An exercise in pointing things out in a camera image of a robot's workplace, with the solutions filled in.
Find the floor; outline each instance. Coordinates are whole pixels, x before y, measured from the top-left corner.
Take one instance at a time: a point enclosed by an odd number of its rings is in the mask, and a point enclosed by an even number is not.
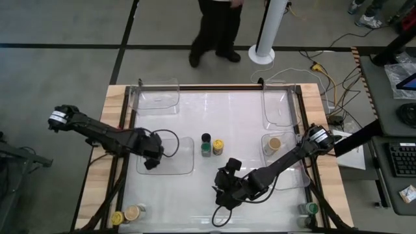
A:
[[[357,16],[346,13],[349,0],[292,2],[298,17],[291,13],[284,16],[275,46],[328,47],[345,33],[362,35],[369,31],[356,27],[353,21]],[[0,2],[0,129],[10,144],[30,146],[37,154],[54,159],[51,168],[31,175],[19,203],[17,224],[30,233],[70,229],[91,151],[82,136],[74,132],[56,134],[47,129],[47,119],[54,106],[76,105],[87,115],[99,118],[109,83],[129,85],[138,78],[154,77],[175,77],[181,84],[249,83],[253,72],[271,68],[271,64],[253,64],[247,51],[238,51],[242,56],[239,64],[230,64],[210,52],[198,69],[192,69],[187,55],[198,32],[197,2],[141,0],[134,21],[130,21],[131,32],[125,34],[134,3],[134,0]],[[388,2],[381,17],[388,18],[402,3]],[[246,0],[237,46],[255,44],[263,11],[262,0]],[[386,46],[396,36],[393,29],[384,28],[365,38],[346,36],[334,46],[347,49]],[[126,44],[136,49],[124,49]],[[356,67],[351,52],[323,53],[316,61],[336,83],[342,82]],[[295,49],[277,51],[273,67],[254,74],[252,79],[267,79],[286,68],[308,70],[310,66],[311,62]],[[288,71],[277,78],[288,83],[320,82],[299,71]],[[320,78],[326,86],[328,80]],[[359,124],[368,124],[374,116],[361,81],[354,88],[361,93],[345,109]],[[333,90],[326,98],[333,100]],[[328,111],[327,103],[322,103]],[[345,130],[358,129],[358,124],[347,117]],[[344,185],[356,227],[397,233],[414,230],[415,218],[397,216],[392,210],[372,206],[379,199],[374,183],[347,179],[348,175]]]

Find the sneaker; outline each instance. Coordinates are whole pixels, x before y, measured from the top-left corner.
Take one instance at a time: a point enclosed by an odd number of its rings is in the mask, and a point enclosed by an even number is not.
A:
[[[355,1],[352,1],[352,3],[350,4],[350,8],[348,8],[348,13],[349,14],[357,13],[360,6],[361,5],[357,5]]]
[[[189,64],[193,68],[197,68],[200,65],[200,56],[193,55],[192,53],[189,54]]]
[[[241,56],[236,53],[235,51],[231,51],[229,53],[222,53],[222,52],[215,52],[215,55],[217,55],[218,57],[223,57],[228,59],[230,62],[240,62],[241,60]]]
[[[356,25],[359,27],[368,27],[369,29],[378,29],[383,25],[383,23],[374,16],[367,17],[362,15],[360,19],[356,21]]]

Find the keyboard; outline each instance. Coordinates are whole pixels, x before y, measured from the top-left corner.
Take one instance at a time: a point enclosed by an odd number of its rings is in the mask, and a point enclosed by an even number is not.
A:
[[[416,177],[416,144],[389,143],[390,166],[396,177]]]

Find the plastic tray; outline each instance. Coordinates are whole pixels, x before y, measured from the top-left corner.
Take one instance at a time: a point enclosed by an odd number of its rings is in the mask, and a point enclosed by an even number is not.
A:
[[[281,146],[280,149],[271,154],[267,155],[264,151],[264,145],[268,143],[268,140],[277,137]],[[261,138],[261,154],[265,160],[265,166],[269,166],[287,152],[291,151],[296,146],[296,135],[291,132],[286,133],[271,133],[266,134]],[[286,169],[278,177],[278,183],[276,184],[277,190],[293,189],[293,188],[302,188],[309,185],[311,182],[310,178],[305,173],[304,164],[302,161],[298,161],[293,164],[291,167]]]
[[[177,140],[162,139],[164,154],[172,155],[177,147]],[[151,170],[144,166],[145,158],[137,160],[137,172],[144,175],[184,175],[194,169],[194,141],[190,137],[179,139],[179,149],[172,157],[163,156],[161,163]]]
[[[263,126],[267,130],[285,131],[301,121],[297,111],[296,85],[269,81],[263,88]]]
[[[138,80],[130,86],[129,106],[138,115],[177,114],[179,112],[179,83],[177,79]]]

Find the black pants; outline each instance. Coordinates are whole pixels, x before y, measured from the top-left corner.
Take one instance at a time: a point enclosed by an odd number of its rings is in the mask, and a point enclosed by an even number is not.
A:
[[[219,53],[233,51],[240,27],[242,6],[230,8],[230,2],[198,0],[202,12],[200,33],[192,43],[191,54],[202,56],[210,49]]]
[[[355,0],[357,5],[361,5],[364,3],[365,0]],[[375,16],[379,10],[383,8],[383,4],[388,0],[373,0],[371,5],[365,11],[365,16],[373,17]]]

